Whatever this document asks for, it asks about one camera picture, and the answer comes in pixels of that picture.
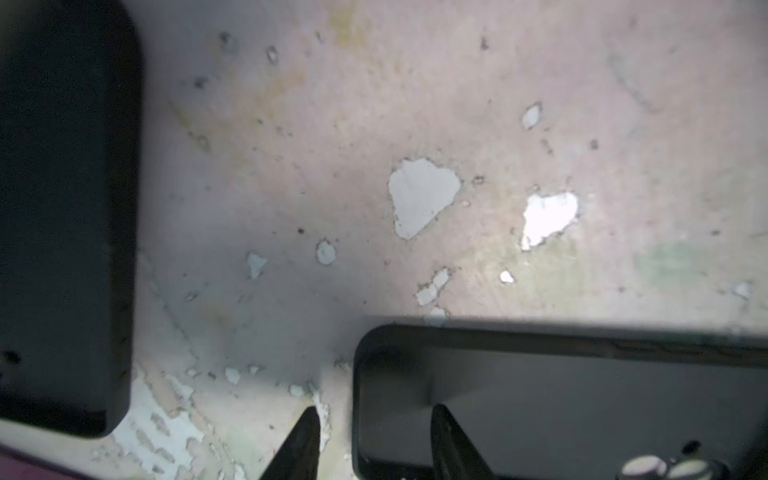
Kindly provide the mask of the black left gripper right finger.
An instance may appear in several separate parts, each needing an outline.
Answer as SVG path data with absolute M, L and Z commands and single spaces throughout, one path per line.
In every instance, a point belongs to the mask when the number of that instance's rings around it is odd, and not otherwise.
M 492 470 L 444 404 L 433 407 L 430 442 L 437 480 L 492 480 Z

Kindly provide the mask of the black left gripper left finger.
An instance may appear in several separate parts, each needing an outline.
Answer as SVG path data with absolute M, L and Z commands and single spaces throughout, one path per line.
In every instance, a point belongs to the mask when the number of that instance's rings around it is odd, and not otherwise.
M 317 409 L 311 406 L 304 410 L 260 479 L 316 480 L 320 439 L 320 418 Z

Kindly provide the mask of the black case dual camera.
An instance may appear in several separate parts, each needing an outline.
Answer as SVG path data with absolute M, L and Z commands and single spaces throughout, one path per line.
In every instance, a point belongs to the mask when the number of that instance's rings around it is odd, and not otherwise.
M 767 475 L 767 346 L 621 332 L 386 325 L 353 364 L 362 479 L 433 479 L 433 409 L 498 479 L 649 479 L 696 462 L 711 479 Z

